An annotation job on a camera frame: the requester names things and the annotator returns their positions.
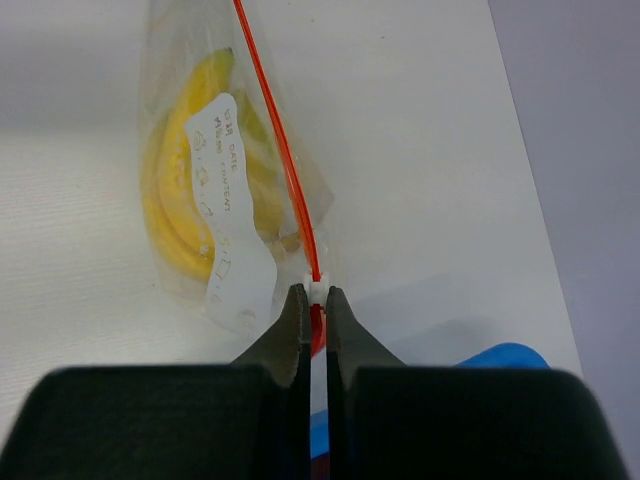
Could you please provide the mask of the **clear zip top bag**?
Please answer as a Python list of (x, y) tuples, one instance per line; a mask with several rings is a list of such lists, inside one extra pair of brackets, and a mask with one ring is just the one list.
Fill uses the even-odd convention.
[(215, 247), (209, 280), (201, 283), (179, 273), (157, 252), (148, 231), (147, 235), (160, 282), (171, 296), (190, 312), (255, 339), (278, 317), (288, 288), (312, 271), (266, 93), (273, 95), (286, 132), (320, 260), (329, 252), (323, 226), (333, 195), (294, 130), (254, 2), (150, 3), (139, 87), (140, 177), (156, 125), (172, 110), (199, 62), (222, 48), (231, 49), (235, 58), (231, 88), (246, 90), (280, 159), (284, 233), (298, 234), (301, 247), (278, 261), (257, 233), (238, 107), (231, 93), (219, 94), (184, 125), (191, 147), (196, 208)]

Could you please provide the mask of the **yellow banana bunch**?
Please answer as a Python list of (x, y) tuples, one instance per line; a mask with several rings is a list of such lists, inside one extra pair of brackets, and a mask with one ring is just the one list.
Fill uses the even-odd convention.
[(142, 162), (140, 187), (150, 240), (171, 267), (201, 283), (209, 280), (215, 247), (196, 208), (184, 125), (221, 93), (231, 93), (238, 107), (258, 235), (278, 261), (301, 247), (298, 234), (284, 233), (281, 162), (246, 90), (231, 88), (234, 66), (229, 48), (217, 49), (199, 62), (172, 110), (156, 125)]

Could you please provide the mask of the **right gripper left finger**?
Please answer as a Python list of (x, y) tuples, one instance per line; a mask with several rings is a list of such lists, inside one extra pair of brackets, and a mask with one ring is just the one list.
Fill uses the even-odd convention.
[(311, 309), (292, 286), (228, 364), (60, 368), (21, 408), (5, 479), (307, 479)]

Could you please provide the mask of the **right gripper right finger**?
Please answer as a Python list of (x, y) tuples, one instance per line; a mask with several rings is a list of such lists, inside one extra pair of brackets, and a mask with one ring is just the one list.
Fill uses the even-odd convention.
[(409, 366), (326, 302), (334, 479), (624, 479), (594, 395), (554, 369)]

